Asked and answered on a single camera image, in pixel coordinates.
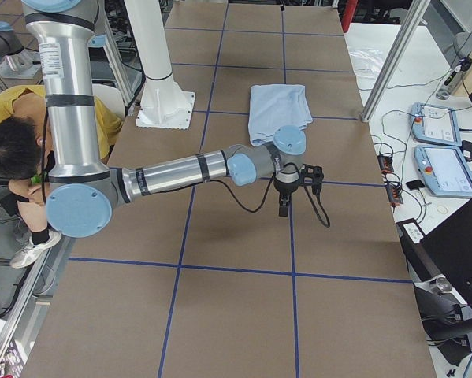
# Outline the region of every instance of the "folded towel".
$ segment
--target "folded towel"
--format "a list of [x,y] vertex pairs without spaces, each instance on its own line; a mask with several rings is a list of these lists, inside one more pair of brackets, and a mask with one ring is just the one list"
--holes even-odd
[[251,87],[248,131],[253,146],[273,140],[282,126],[303,130],[313,121],[303,85],[270,84]]

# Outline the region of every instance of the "black hair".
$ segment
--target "black hair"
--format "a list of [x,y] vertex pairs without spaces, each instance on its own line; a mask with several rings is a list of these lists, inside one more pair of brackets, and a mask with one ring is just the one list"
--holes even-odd
[[6,118],[0,123],[0,175],[28,179],[37,173],[41,148],[30,118]]

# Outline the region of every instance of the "plastic bag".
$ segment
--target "plastic bag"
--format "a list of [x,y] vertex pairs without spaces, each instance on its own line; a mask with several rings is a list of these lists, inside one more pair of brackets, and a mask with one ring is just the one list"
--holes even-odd
[[383,52],[380,50],[350,50],[349,56],[355,75],[366,79],[376,79],[385,63]]

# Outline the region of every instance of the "white sneaker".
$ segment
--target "white sneaker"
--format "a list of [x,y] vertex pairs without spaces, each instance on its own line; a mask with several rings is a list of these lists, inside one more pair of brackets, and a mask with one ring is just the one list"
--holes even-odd
[[32,264],[34,261],[38,260],[43,252],[59,243],[62,237],[62,234],[55,230],[48,230],[48,235],[50,238],[45,243],[37,245],[32,244],[31,239],[29,239],[28,242],[13,255],[9,266],[20,269]]

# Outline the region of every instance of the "light blue control panel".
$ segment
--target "light blue control panel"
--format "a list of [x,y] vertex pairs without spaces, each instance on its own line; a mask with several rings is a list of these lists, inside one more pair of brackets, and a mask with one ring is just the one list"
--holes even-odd
[[411,114],[412,132],[418,141],[444,146],[462,145],[453,108],[416,102]]
[[414,157],[425,185],[438,197],[472,197],[472,172],[455,146],[417,146]]

